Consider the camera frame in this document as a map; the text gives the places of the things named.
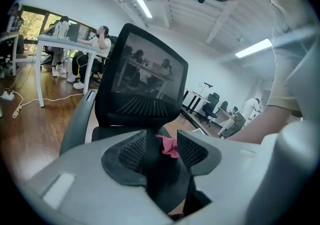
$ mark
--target chair armrest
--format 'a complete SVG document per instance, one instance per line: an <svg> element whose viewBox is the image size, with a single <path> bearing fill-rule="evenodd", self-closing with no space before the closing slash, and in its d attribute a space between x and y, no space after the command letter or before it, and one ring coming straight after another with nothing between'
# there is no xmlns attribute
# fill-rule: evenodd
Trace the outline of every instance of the chair armrest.
<svg viewBox="0 0 320 225"><path fill-rule="evenodd" d="M185 117L186 120L188 120L195 128L200 128L206 135L212 136L210 132L196 120L188 111L186 111L184 108L181 108L181 114Z"/></svg>
<svg viewBox="0 0 320 225"><path fill-rule="evenodd" d="M85 143L88 122L98 90L88 90L75 108L69 120L61 143L60 153Z"/></svg>

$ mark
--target white ceiling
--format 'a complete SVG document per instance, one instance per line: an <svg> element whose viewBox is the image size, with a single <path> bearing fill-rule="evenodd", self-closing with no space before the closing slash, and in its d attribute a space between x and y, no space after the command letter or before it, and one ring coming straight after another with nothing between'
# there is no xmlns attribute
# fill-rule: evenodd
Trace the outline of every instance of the white ceiling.
<svg viewBox="0 0 320 225"><path fill-rule="evenodd" d="M169 28L206 43L217 59L234 60L254 76L274 78L272 50L238 59L235 53L266 38L272 40L274 15L269 0L218 2L206 0L144 0L152 18L147 18L136 0L115 0L140 27Z"/></svg>

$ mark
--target wooden floor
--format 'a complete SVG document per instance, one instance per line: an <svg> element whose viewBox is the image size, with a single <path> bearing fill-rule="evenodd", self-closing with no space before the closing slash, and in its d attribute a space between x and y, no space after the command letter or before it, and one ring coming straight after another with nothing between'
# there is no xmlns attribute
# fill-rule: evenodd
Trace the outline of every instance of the wooden floor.
<svg viewBox="0 0 320 225"><path fill-rule="evenodd" d="M20 63L22 70L14 89L24 98L23 103L37 99L34 64ZM4 88L10 87L14 79L7 76L0 82L0 95ZM41 87L43 98L51 100L60 99L73 94L81 94L82 90L73 89L62 77L52 77L50 66L45 66L41 71ZM89 88L97 89L96 83L91 83ZM39 102L34 101L24 106L17 118L12 114L18 107L21 98L14 96L13 101L0 98L3 117L0 118L0 151L8 170L15 181L23 182L30 179L35 173L47 166L59 155L61 141L68 121L82 96L72 96L60 101L44 101L45 106L40 108ZM91 141L92 131L98 126L98 121L92 110L87 127L85 142ZM205 125L212 136L216 136L219 128ZM165 125L172 137L177 136L177 130L194 130L195 128L180 116Z"/></svg>

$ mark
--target ceiling light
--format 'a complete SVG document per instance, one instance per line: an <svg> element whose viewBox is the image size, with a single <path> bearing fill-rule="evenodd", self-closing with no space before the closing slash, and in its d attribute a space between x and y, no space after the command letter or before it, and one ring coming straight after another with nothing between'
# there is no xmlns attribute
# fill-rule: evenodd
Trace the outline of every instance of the ceiling light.
<svg viewBox="0 0 320 225"><path fill-rule="evenodd" d="M272 43L269 39L265 39L259 43L254 44L253 46L248 47L247 49L237 52L235 56L237 56L238 58L242 58L244 56L251 55L269 47L272 47Z"/></svg>
<svg viewBox="0 0 320 225"><path fill-rule="evenodd" d="M148 17L148 18L152 18L152 15L151 13L149 12L145 2L143 0L137 0L138 3L140 4L142 10L145 12L145 15Z"/></svg>

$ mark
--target person's hand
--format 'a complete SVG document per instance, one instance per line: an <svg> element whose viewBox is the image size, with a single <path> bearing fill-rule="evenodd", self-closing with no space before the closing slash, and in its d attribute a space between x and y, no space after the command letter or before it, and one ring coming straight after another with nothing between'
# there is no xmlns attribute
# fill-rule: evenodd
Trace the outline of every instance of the person's hand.
<svg viewBox="0 0 320 225"><path fill-rule="evenodd" d="M103 26L100 26L99 28L98 28L98 30L96 31L96 33L97 34L99 34L99 35L104 35L105 34L105 29L104 29L104 27Z"/></svg>

